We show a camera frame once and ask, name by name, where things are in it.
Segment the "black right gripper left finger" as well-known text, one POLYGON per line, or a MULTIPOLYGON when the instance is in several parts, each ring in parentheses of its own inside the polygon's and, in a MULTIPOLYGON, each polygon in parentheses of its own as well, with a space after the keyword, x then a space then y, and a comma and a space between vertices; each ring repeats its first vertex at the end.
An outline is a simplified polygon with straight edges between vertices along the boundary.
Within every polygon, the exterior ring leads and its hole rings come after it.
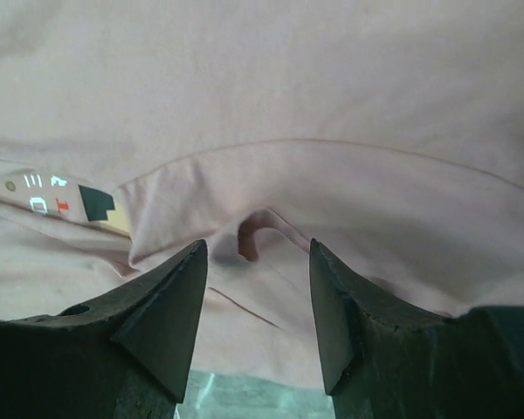
POLYGON ((170 418, 183 402, 207 279, 198 240, 57 315, 0 320, 0 418, 170 418))

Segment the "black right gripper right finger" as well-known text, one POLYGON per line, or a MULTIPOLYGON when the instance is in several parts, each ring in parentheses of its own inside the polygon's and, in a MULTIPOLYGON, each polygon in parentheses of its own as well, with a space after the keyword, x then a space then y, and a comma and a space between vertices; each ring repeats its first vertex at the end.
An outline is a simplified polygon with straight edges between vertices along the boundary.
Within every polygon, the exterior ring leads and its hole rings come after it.
POLYGON ((448 318, 409 304, 312 241, 324 390, 338 418, 524 418, 524 306, 448 318))

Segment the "pink printed t-shirt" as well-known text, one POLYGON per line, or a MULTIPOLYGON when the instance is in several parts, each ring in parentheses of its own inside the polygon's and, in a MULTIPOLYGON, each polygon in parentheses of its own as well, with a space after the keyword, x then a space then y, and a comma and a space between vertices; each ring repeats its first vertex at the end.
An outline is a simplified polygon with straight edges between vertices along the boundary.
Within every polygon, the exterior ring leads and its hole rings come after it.
POLYGON ((198 239, 203 371, 321 387, 312 239, 524 305, 524 1, 0 1, 0 319, 198 239))

